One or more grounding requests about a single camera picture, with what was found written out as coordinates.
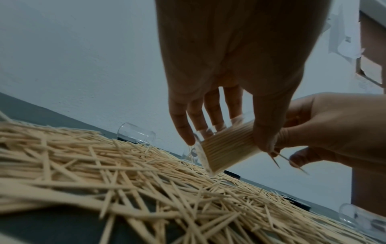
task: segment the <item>human hand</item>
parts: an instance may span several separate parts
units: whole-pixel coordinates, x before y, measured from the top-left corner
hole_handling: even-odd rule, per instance
[[[329,0],[157,0],[169,112],[180,136],[195,142],[224,122],[219,87],[231,118],[242,113],[243,89],[253,95],[254,139],[272,151],[276,135],[323,27]]]
[[[322,160],[386,174],[386,96],[322,93],[291,102],[277,149],[308,146],[289,159]]]

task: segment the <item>clear plastic container filled with toothpicks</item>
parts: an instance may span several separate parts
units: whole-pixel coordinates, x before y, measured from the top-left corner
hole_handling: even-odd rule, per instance
[[[196,152],[210,176],[261,152],[253,141],[254,121],[253,113],[246,113],[195,133]]]

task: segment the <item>white wall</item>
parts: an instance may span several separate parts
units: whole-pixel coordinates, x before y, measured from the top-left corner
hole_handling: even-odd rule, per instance
[[[344,1],[347,21],[357,21],[358,6],[359,0]],[[295,97],[347,91],[353,65],[328,54],[328,34]],[[184,149],[168,115],[152,0],[0,0],[0,92],[109,131],[130,121],[155,131],[157,146]],[[251,105],[246,94],[244,111]],[[280,170],[265,154],[231,170],[333,209],[350,201],[349,168],[317,163],[305,167],[306,176],[278,160]]]

